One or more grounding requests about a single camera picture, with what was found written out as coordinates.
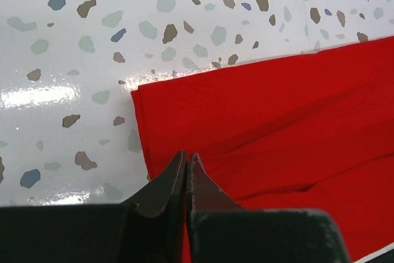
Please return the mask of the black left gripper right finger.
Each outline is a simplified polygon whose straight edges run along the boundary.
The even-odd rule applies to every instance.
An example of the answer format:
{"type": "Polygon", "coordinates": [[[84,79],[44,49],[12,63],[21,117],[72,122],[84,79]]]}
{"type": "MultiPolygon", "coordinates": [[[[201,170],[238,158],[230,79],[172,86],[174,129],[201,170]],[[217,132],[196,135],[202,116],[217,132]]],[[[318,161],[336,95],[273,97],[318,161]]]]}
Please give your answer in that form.
{"type": "Polygon", "coordinates": [[[208,176],[197,153],[188,161],[186,202],[190,259],[214,262],[233,245],[241,206],[208,176]]]}

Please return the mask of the red t shirt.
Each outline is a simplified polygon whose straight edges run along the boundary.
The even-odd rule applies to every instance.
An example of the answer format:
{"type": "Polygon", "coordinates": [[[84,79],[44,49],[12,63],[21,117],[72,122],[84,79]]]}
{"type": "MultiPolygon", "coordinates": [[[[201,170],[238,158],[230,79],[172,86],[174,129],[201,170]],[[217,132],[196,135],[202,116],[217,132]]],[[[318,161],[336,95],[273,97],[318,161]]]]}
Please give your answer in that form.
{"type": "Polygon", "coordinates": [[[316,208],[353,260],[393,244],[393,38],[146,84],[151,178],[180,150],[247,209],[316,208]]]}

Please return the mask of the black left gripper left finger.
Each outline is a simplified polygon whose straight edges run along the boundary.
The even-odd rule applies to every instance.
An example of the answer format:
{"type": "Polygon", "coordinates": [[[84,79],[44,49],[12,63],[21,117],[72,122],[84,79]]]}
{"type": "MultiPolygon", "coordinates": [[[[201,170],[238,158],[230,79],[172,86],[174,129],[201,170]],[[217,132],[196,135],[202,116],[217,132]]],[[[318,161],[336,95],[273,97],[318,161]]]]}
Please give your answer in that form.
{"type": "Polygon", "coordinates": [[[177,152],[164,171],[123,203],[128,205],[123,262],[181,262],[187,153],[177,152]]]}

